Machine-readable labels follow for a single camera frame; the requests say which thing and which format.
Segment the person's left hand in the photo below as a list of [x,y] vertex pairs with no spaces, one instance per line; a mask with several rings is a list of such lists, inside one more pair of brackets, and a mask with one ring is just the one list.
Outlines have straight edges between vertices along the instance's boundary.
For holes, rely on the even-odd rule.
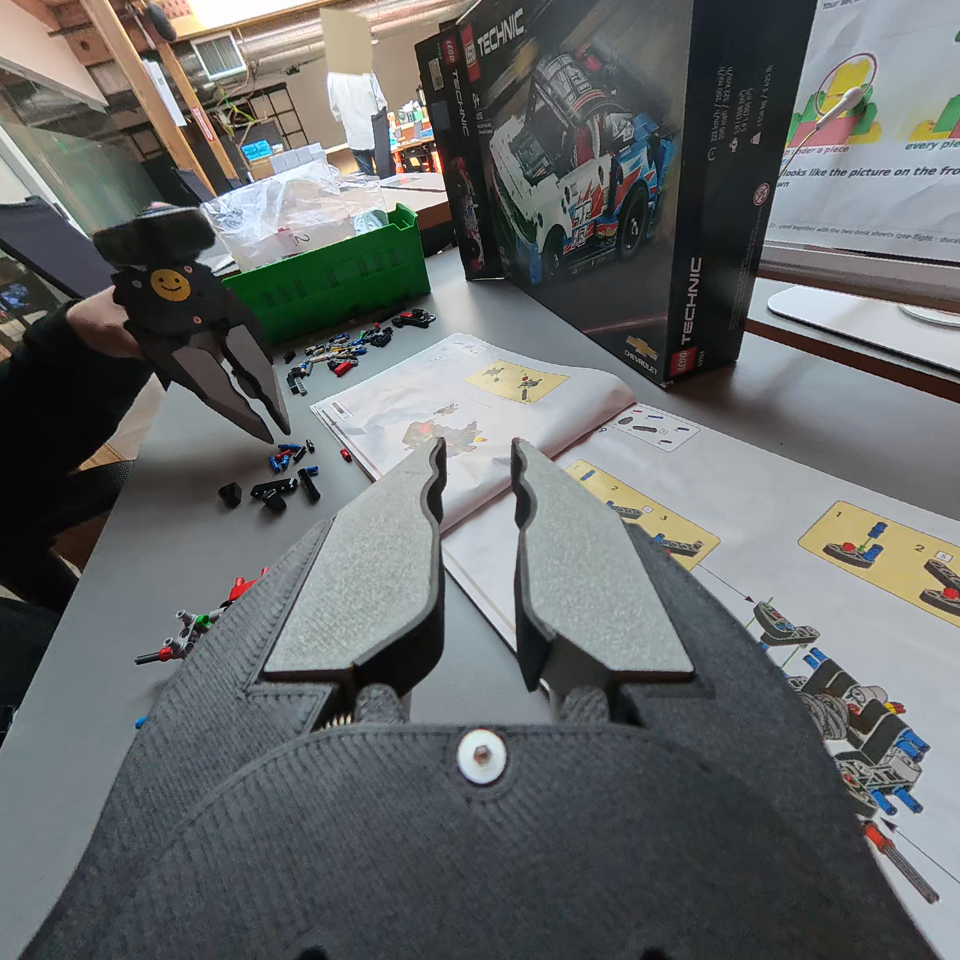
[[114,300],[115,287],[80,300],[66,310],[69,328],[90,350],[114,359],[144,360],[141,348],[126,329],[126,310]]

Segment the white lego instruction booklet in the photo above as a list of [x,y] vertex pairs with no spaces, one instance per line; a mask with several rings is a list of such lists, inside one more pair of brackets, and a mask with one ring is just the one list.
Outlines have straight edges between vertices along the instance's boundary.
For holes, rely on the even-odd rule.
[[512,438],[661,544],[798,694],[894,890],[958,958],[956,519],[468,334],[313,411],[373,479],[445,438],[443,559],[512,651]]

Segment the wooden support beam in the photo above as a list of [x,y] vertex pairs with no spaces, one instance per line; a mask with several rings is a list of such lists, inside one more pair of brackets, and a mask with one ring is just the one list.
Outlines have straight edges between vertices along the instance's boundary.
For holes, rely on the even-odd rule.
[[205,112],[186,72],[176,56],[172,46],[162,36],[154,41],[155,48],[166,66],[175,86],[181,95],[189,113],[192,115],[199,132],[218,163],[223,176],[228,183],[237,179],[236,169],[229,155],[220,142],[210,117]]
[[138,50],[118,18],[112,2],[82,1],[90,22],[123,71],[150,124],[179,169],[190,169],[205,186],[210,186],[201,164],[193,153],[182,130],[163,102],[150,73],[144,67]]

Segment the person's left forearm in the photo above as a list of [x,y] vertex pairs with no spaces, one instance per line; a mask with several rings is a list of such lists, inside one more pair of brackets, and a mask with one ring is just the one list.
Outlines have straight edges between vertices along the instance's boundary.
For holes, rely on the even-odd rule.
[[2,482],[14,478],[78,473],[153,375],[145,360],[85,346],[66,322],[79,301],[35,322],[2,362],[1,494]]

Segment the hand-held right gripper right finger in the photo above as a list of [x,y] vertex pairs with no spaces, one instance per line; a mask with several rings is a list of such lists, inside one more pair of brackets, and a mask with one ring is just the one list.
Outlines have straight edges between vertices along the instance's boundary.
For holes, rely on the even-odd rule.
[[688,685],[694,665],[619,515],[515,438],[515,655],[527,690],[563,699]]

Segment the black metal rack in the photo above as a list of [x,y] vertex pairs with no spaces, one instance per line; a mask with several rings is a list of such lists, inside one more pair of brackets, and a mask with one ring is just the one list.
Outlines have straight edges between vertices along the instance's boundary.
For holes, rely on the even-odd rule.
[[260,86],[246,95],[246,121],[242,143],[265,140],[271,147],[296,150],[310,141],[285,81]]

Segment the printed instruction poster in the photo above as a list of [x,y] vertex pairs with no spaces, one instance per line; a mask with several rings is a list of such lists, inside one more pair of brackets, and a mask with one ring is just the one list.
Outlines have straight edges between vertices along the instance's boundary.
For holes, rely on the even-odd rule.
[[819,2],[769,242],[959,259],[959,3]]

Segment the dark lego car set box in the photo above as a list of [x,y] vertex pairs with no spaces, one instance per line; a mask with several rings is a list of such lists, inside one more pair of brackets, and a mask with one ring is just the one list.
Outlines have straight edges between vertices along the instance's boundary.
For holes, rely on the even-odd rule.
[[737,362],[816,3],[477,2],[508,280],[659,386]]

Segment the white monitor stand base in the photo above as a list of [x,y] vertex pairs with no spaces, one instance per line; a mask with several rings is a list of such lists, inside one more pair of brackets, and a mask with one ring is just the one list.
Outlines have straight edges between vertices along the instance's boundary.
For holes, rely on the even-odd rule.
[[929,307],[794,285],[767,302],[776,316],[959,374],[959,317]]

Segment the pile of small lego pieces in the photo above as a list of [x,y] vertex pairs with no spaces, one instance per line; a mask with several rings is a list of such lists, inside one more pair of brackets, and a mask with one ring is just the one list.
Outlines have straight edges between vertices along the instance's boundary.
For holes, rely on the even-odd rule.
[[294,351],[286,354],[284,361],[290,365],[286,372],[288,389],[294,396],[306,396],[306,378],[321,368],[327,369],[337,378],[342,378],[358,365],[359,359],[369,350],[388,346],[393,335],[393,326],[377,322],[355,335],[337,334],[326,342],[307,346],[298,363],[294,363],[298,359]]

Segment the partly built lego car chassis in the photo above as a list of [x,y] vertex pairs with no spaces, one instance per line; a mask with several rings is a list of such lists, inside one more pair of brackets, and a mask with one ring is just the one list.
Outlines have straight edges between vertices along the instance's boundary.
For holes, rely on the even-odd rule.
[[269,566],[261,568],[259,577],[255,579],[236,578],[227,599],[220,606],[206,613],[193,614],[183,609],[178,611],[176,617],[181,625],[179,633],[165,638],[157,651],[138,655],[134,659],[134,663],[137,666],[145,666],[186,659],[197,644],[210,633],[210,630],[222,618],[227,609],[238,602],[260,579],[265,577],[270,569]]

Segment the clear plastic bag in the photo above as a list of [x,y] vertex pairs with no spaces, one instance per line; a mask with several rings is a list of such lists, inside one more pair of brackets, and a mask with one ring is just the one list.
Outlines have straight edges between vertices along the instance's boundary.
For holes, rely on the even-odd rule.
[[272,265],[389,223],[379,179],[315,160],[203,202],[240,272]]

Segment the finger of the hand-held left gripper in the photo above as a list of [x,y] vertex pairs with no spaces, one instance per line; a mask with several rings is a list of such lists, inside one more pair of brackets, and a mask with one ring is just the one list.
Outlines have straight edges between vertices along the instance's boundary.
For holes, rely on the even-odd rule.
[[262,404],[280,432],[290,436],[284,393],[269,351],[264,350],[254,332],[244,323],[220,332],[219,341],[224,357],[234,370],[234,378],[250,398]]
[[246,390],[222,352],[219,333],[204,330],[180,343],[177,338],[153,337],[153,366],[193,393],[208,408],[249,436],[270,444],[272,428],[251,405]]

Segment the dark flat panel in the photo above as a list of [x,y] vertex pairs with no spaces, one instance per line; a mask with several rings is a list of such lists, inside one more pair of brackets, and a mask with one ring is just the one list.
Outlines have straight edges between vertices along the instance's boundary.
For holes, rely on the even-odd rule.
[[1,249],[74,299],[112,286],[112,267],[90,237],[41,197],[1,205]]

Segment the dark narrow lego set box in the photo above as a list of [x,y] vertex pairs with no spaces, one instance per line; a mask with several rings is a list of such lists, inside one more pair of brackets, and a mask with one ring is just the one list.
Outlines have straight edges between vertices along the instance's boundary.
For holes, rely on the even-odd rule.
[[464,275],[469,281],[502,279],[478,106],[457,22],[442,22],[414,51]]

